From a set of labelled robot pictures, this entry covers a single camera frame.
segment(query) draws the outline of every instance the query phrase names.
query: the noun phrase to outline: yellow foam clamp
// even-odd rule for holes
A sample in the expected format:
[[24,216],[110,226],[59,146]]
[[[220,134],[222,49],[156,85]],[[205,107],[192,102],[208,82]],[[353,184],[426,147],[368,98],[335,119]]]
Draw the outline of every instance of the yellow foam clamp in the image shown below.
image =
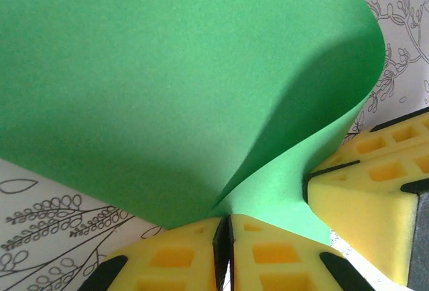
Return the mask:
[[329,246],[245,215],[207,219],[112,253],[80,291],[373,291]]
[[375,126],[342,145],[314,171],[384,156],[429,141],[429,107]]
[[304,185],[320,219],[388,278],[418,291],[429,290],[428,111],[358,135]]

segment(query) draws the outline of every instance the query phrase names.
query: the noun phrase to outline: green foam sheet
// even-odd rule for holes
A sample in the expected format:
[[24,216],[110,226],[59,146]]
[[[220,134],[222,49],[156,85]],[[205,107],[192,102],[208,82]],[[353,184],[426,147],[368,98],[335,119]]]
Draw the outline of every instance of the green foam sheet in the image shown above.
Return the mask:
[[364,0],[0,0],[0,157],[166,228],[319,241],[302,176],[383,66]]

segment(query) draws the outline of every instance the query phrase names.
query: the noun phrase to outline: yellow foam block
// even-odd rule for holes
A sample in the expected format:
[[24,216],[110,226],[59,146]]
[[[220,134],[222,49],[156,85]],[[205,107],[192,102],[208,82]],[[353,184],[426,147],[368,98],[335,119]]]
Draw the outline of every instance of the yellow foam block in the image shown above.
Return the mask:
[[[348,263],[331,247],[245,215],[231,218],[234,291],[358,290],[343,289],[321,260],[325,253]],[[341,265],[341,270],[346,272],[346,266]],[[353,274],[345,279],[353,281]],[[359,290],[373,290],[365,283]]]
[[424,143],[313,177],[308,204],[387,277],[407,285],[419,197],[401,187],[417,182],[427,189],[428,177]]
[[206,219],[112,253],[128,260],[109,291],[216,291],[212,240],[220,219]]
[[405,115],[364,131],[342,145],[314,171],[359,160],[363,162],[429,142],[429,110]]

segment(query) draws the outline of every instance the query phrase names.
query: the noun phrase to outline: curved green sheet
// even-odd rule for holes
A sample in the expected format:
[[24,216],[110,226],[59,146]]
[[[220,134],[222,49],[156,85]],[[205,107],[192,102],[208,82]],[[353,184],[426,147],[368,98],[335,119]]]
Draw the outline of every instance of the curved green sheet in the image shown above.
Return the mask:
[[332,150],[375,84],[364,0],[0,1],[1,158],[167,228],[236,209],[271,169],[283,185],[237,211],[327,235],[267,164]]

